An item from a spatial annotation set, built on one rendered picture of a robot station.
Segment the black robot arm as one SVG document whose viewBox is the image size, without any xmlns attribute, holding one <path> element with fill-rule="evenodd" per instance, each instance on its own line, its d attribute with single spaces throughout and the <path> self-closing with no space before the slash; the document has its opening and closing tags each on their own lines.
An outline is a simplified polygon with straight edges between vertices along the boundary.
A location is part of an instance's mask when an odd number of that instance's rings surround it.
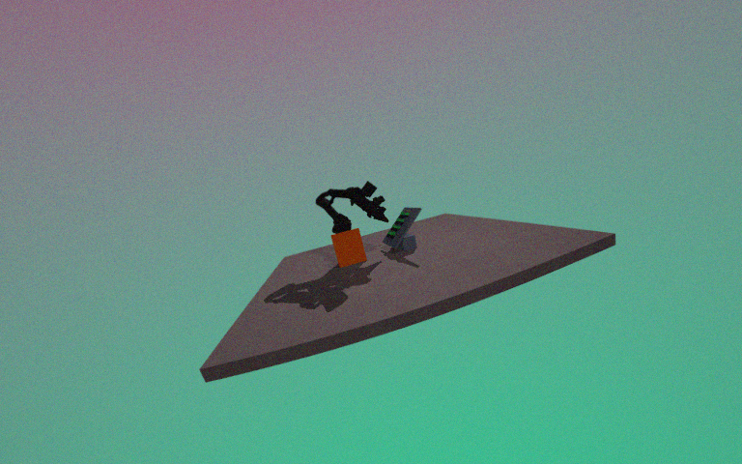
<svg viewBox="0 0 742 464">
<path fill-rule="evenodd" d="M 345 231 L 351 230 L 351 221 L 345 217 L 342 214 L 338 214 L 332 207 L 331 204 L 333 203 L 333 199 L 335 197 L 341 197 L 341 198 L 349 198 L 351 199 L 351 206 L 354 204 L 358 205 L 360 208 L 363 208 L 364 205 L 367 203 L 368 199 L 366 197 L 370 197 L 374 191 L 377 189 L 373 184 L 371 184 L 369 181 L 365 183 L 363 188 L 359 187 L 350 187 L 347 189 L 334 189 L 329 188 L 327 191 L 321 193 L 317 199 L 316 204 L 319 205 L 321 208 L 323 208 L 333 219 L 333 227 L 332 232 L 337 234 Z M 331 199 L 328 200 L 325 197 L 331 196 Z M 365 197 L 366 196 L 366 197 Z M 372 203 L 380 207 L 380 204 L 385 202 L 385 199 L 383 196 L 374 197 Z"/>
</svg>

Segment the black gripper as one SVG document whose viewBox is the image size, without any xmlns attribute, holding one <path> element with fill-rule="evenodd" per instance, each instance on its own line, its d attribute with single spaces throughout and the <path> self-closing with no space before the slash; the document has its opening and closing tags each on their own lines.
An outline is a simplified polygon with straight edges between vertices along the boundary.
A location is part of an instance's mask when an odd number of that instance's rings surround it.
<svg viewBox="0 0 742 464">
<path fill-rule="evenodd" d="M 389 222 L 389 220 L 384 215 L 384 212 L 386 210 L 385 207 L 377 207 L 375 206 L 371 200 L 368 200 L 367 203 L 364 205 L 363 208 L 361 208 L 363 211 L 367 213 L 367 216 L 371 218 L 373 216 L 373 219 L 381 220 L 384 222 Z"/>
</svg>

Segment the dark grey switch panel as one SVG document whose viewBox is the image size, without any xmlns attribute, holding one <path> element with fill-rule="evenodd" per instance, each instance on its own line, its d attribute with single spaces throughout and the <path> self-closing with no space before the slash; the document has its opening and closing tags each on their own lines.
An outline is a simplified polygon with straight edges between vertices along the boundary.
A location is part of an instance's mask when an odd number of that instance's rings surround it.
<svg viewBox="0 0 742 464">
<path fill-rule="evenodd" d="M 404 251 L 416 248 L 415 236 L 407 233 L 421 212 L 422 208 L 404 208 L 400 216 L 394 222 L 383 243 Z"/>
</svg>

